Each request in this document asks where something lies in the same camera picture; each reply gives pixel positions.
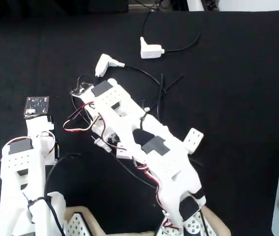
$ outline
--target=white connector plug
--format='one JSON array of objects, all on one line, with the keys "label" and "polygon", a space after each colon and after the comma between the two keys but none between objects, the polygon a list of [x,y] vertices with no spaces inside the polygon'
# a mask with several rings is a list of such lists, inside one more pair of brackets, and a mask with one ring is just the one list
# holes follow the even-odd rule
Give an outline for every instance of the white connector plug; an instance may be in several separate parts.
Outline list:
[{"label": "white connector plug", "polygon": [[188,150],[189,154],[192,154],[197,149],[200,141],[202,141],[204,134],[198,130],[192,128],[188,132],[186,138],[183,141],[185,148]]},{"label": "white connector plug", "polygon": [[140,37],[140,57],[142,59],[159,58],[165,50],[159,44],[147,44],[144,37]]},{"label": "white connector plug", "polygon": [[110,66],[118,66],[118,67],[124,67],[125,64],[121,63],[115,59],[112,59],[107,54],[101,54],[99,61],[96,65],[95,69],[95,76],[96,77],[103,77]]},{"label": "white connector plug", "polygon": [[112,149],[106,144],[101,138],[98,138],[94,141],[94,144],[106,150],[106,152],[111,152]]}]

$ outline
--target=wooden base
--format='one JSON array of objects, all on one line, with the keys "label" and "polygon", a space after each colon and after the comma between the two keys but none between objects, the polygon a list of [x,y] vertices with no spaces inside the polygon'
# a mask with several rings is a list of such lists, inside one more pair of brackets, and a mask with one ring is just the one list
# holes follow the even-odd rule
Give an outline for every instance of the wooden base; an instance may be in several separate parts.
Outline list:
[{"label": "wooden base", "polygon": [[[214,229],[217,236],[231,236],[230,229],[224,224],[224,222],[209,208],[206,206],[202,207],[204,217],[207,219],[211,227]],[[75,212],[81,212],[93,234],[93,236],[106,236],[107,234],[98,224],[95,217],[83,206],[67,207],[65,212],[65,219],[69,221]],[[113,234],[111,236],[154,236],[154,232],[143,232],[143,233],[126,233],[126,234]]]}]

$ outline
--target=circuit board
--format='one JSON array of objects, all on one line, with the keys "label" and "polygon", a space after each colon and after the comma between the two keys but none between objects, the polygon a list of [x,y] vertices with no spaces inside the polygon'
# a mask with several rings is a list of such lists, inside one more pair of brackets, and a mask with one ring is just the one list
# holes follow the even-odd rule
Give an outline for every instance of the circuit board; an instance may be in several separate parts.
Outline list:
[{"label": "circuit board", "polygon": [[49,97],[27,97],[24,118],[32,118],[48,113]]}]

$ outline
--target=robotic arm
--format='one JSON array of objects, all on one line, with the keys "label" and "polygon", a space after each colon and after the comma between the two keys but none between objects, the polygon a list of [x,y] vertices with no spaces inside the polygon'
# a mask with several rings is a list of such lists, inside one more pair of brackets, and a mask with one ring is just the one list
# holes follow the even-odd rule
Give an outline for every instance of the robotic arm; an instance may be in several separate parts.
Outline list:
[{"label": "robotic arm", "polygon": [[156,182],[156,199],[165,215],[160,233],[170,234],[167,228],[171,227],[176,229],[174,235],[182,234],[187,222],[194,221],[194,215],[206,203],[198,174],[188,159],[203,134],[192,128],[180,141],[114,79],[96,86],[82,84],[71,94],[84,102],[93,118],[91,129],[99,136],[95,144],[108,152],[116,149],[117,158],[133,160]]}]

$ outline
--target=black table surface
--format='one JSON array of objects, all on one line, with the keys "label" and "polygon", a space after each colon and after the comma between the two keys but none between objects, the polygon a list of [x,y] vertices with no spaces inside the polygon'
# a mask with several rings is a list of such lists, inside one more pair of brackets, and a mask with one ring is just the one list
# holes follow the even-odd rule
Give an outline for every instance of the black table surface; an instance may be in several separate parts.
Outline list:
[{"label": "black table surface", "polygon": [[[94,73],[102,53],[177,83],[163,100],[162,122],[181,140],[191,127],[204,133],[193,157],[207,205],[236,236],[271,235],[279,175],[279,12],[153,13],[145,27],[148,43],[197,47],[159,59],[140,58],[144,14],[0,22],[0,158],[9,139],[25,135],[27,96],[50,96],[50,113],[64,161],[50,190],[68,206],[88,207],[106,233],[155,230],[163,217],[155,190],[136,180],[89,132],[65,133],[73,112],[69,96],[76,78]],[[129,69],[110,68],[118,82],[149,105],[158,86]],[[129,161],[124,161],[133,171]]]}]

